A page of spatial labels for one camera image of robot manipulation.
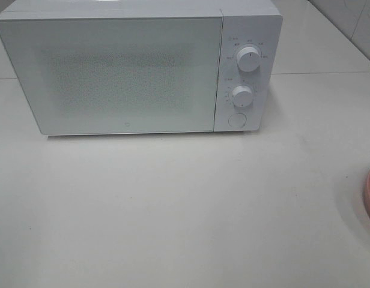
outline timer knob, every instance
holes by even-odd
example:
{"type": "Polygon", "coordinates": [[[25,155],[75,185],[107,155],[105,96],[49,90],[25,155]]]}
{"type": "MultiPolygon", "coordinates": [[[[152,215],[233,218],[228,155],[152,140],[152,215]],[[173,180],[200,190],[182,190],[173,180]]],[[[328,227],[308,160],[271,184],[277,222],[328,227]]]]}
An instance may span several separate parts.
{"type": "Polygon", "coordinates": [[[259,67],[261,52],[253,46],[242,48],[237,53],[237,65],[243,72],[252,72],[259,67]]]}
{"type": "Polygon", "coordinates": [[[232,102],[234,106],[244,108],[253,102],[253,90],[248,86],[238,86],[232,91],[232,102]]]}

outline microwave door window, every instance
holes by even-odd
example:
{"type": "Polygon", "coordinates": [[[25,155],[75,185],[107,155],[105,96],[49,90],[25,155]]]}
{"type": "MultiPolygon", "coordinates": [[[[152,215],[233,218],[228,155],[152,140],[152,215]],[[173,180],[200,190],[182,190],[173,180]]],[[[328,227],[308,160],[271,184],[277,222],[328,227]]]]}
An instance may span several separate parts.
{"type": "Polygon", "coordinates": [[[221,18],[1,22],[44,134],[213,131],[221,18]]]}

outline microwave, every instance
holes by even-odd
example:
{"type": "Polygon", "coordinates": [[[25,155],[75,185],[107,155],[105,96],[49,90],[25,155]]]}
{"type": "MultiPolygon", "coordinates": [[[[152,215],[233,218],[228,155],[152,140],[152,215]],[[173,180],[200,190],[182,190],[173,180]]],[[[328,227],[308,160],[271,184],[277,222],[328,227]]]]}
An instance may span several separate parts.
{"type": "Polygon", "coordinates": [[[0,38],[45,135],[259,129],[270,0],[16,0],[0,38]]]}

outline white knob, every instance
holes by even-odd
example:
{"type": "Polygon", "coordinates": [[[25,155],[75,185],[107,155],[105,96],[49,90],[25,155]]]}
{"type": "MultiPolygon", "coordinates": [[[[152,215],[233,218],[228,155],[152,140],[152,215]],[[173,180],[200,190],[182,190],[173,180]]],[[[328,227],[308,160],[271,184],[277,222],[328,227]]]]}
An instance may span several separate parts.
{"type": "Polygon", "coordinates": [[[248,86],[238,86],[232,91],[233,105],[244,108],[253,102],[253,90],[248,86]]]}
{"type": "Polygon", "coordinates": [[[237,53],[237,65],[241,71],[252,72],[259,66],[261,52],[256,47],[245,47],[237,53]]]}

